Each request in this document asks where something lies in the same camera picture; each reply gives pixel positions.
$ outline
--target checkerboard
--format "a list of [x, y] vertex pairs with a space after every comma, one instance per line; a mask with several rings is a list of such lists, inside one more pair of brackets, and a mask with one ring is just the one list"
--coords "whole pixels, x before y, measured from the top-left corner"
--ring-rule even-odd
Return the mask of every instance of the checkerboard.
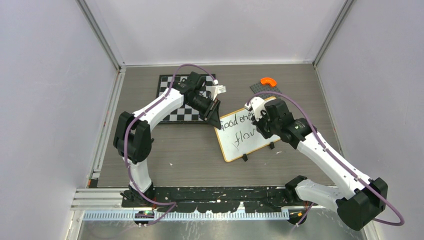
[[[181, 74], [175, 76], [175, 81], [182, 81], [187, 79], [189, 75]], [[200, 93], [207, 97], [211, 98], [210, 88], [213, 86], [212, 77], [207, 74], [202, 74], [202, 78], [206, 78], [204, 85], [200, 89]], [[156, 97], [159, 97], [165, 90], [170, 86], [172, 80], [172, 75], [160, 75], [159, 83], [157, 85], [157, 94]], [[166, 116], [161, 122], [161, 124], [170, 124], [170, 123], [205, 123], [202, 119], [199, 118], [199, 111], [193, 109], [191, 106], [184, 104], [182, 107], [174, 110]]]

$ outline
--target wooden tabletop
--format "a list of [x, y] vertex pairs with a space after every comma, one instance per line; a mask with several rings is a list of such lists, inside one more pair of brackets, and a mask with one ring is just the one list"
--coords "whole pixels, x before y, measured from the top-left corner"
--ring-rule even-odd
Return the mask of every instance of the wooden tabletop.
[[[339, 149], [318, 78], [311, 64], [217, 65], [206, 66], [226, 86], [220, 116], [243, 108], [252, 97], [250, 85], [270, 77], [277, 87], [308, 113], [313, 124], [335, 149]], [[126, 187], [129, 184], [122, 158], [113, 147], [117, 116], [132, 113], [156, 98], [159, 75], [172, 74], [176, 67], [129, 67], [126, 70], [112, 131], [98, 181], [99, 187]], [[183, 68], [179, 74], [191, 71]], [[287, 103], [295, 118], [302, 115]], [[149, 175], [158, 187], [183, 186], [282, 186], [303, 175], [324, 185], [333, 182], [306, 156], [281, 141], [275, 149], [264, 147], [241, 158], [225, 162], [214, 128], [208, 124], [159, 124], [152, 131], [155, 139], [147, 158]]]

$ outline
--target whiteboard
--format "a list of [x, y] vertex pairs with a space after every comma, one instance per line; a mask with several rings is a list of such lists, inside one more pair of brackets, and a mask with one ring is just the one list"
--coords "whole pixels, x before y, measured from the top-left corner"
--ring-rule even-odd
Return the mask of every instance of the whiteboard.
[[280, 140], [277, 135], [265, 139], [252, 124], [252, 117], [252, 112], [242, 108], [220, 118], [221, 130], [215, 128], [215, 132], [226, 162], [239, 159], [243, 154], [249, 154]]

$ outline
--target orange object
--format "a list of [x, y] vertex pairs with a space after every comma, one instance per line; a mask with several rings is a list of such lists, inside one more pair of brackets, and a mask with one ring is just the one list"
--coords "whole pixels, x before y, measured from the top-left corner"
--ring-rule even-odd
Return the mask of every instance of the orange object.
[[264, 78], [262, 78], [260, 80], [260, 83], [262, 85], [268, 84], [269, 86], [271, 86], [271, 88], [277, 86], [277, 82], [274, 79], [270, 78], [270, 77], [264, 77]]

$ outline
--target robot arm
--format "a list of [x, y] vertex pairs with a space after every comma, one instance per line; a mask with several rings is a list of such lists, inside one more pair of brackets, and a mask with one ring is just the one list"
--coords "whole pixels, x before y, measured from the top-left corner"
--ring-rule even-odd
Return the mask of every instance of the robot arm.
[[387, 197], [387, 184], [381, 179], [372, 180], [338, 154], [318, 132], [326, 149], [319, 144], [304, 118], [294, 119], [286, 103], [277, 98], [268, 101], [252, 98], [245, 106], [253, 111], [252, 123], [266, 139], [278, 135], [283, 142], [310, 158], [335, 183], [337, 188], [317, 184], [304, 176], [298, 176], [285, 186], [292, 201], [310, 201], [338, 213], [350, 228], [359, 231], [380, 214], [386, 205], [365, 188], [357, 178], [339, 165], [326, 151], [330, 150], [350, 170], [381, 194]]
[[[147, 156], [152, 150], [151, 131], [156, 125], [162, 121], [172, 111], [180, 108], [183, 104], [187, 104], [195, 110], [199, 111], [200, 119], [206, 121], [212, 126], [221, 129], [219, 107], [220, 101], [216, 99], [217, 94], [225, 93], [225, 86], [218, 85], [218, 81], [214, 80], [214, 86], [210, 88], [212, 98], [205, 97], [200, 94], [200, 90], [205, 82], [205, 79], [200, 74], [191, 72], [185, 81], [174, 82], [169, 94], [165, 92], [152, 101], [144, 108], [135, 111], [134, 113], [123, 112], [118, 119], [113, 146], [118, 150], [120, 156], [124, 156], [124, 137], [125, 131], [130, 122], [136, 116], [145, 112], [146, 109], [154, 105], [154, 108], [143, 115], [132, 126], [128, 136], [128, 163], [131, 175], [134, 179], [134, 184], [138, 186], [142, 193], [148, 198], [153, 197], [153, 184], [149, 177], [147, 166]], [[129, 183], [130, 190], [134, 193], [133, 182]]]

